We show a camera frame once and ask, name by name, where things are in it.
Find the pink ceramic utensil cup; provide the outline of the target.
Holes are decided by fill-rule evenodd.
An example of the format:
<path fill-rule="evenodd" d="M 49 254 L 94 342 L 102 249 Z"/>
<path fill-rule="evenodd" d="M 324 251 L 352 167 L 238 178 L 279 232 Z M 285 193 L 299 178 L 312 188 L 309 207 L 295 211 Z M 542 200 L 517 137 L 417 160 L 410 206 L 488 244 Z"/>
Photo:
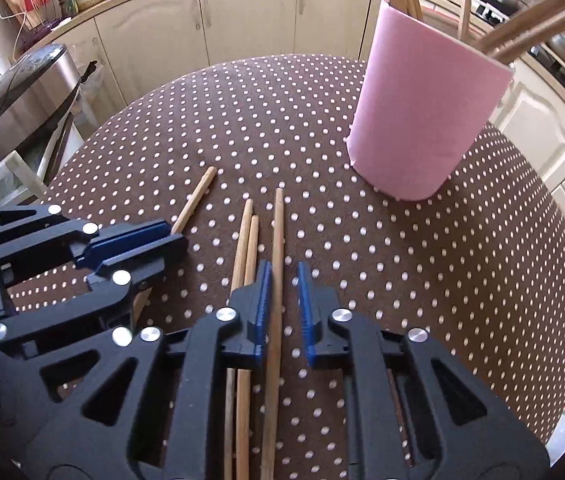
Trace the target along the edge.
<path fill-rule="evenodd" d="M 381 1 L 347 139 L 353 169 L 398 200 L 432 196 L 487 124 L 513 73 Z"/>

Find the thin chopstick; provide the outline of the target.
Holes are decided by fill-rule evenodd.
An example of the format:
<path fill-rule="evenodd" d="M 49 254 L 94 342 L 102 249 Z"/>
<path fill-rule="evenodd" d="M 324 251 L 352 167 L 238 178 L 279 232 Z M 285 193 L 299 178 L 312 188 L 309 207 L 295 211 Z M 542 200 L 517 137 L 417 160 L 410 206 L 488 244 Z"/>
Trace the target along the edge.
<path fill-rule="evenodd" d="M 464 44 L 469 41 L 469 24 L 471 14 L 471 0 L 461 1 L 461 15 L 459 15 L 457 39 Z"/>

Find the silver rice cooker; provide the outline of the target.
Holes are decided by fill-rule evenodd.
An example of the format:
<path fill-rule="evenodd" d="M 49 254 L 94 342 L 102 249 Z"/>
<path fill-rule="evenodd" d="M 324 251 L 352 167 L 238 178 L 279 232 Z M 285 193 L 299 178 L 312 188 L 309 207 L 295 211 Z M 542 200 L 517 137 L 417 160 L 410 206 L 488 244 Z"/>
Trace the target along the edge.
<path fill-rule="evenodd" d="M 95 72 L 82 72 L 64 44 L 28 52 L 0 77 L 0 161 L 43 133 L 52 133 L 72 107 L 81 84 Z"/>

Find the brown polka dot tablecloth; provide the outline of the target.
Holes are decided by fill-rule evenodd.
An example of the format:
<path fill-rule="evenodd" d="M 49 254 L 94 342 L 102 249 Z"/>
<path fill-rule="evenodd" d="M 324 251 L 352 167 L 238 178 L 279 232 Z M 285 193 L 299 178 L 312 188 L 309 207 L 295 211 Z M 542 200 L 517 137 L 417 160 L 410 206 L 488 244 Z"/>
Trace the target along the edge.
<path fill-rule="evenodd" d="M 153 90 L 104 123 L 44 202 L 99 224 L 174 220 L 209 167 L 186 260 L 141 325 L 191 326 L 228 298 L 243 209 L 272 251 L 285 203 L 285 299 L 275 474 L 343 479 L 338 372 L 303 352 L 297 266 L 345 307 L 395 333 L 419 326 L 500 396 L 541 441 L 565 405 L 565 218 L 510 140 L 485 127 L 427 200 L 399 202 L 351 168 L 345 146 L 365 66 L 326 55 L 227 62 Z"/>

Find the dark small jar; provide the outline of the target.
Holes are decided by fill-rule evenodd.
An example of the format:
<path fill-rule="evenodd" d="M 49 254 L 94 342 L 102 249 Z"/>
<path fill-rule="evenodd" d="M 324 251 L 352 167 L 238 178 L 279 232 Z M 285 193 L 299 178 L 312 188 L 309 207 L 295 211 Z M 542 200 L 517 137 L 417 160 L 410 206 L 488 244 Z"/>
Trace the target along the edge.
<path fill-rule="evenodd" d="M 76 0 L 58 0 L 62 18 L 74 18 L 80 13 Z"/>

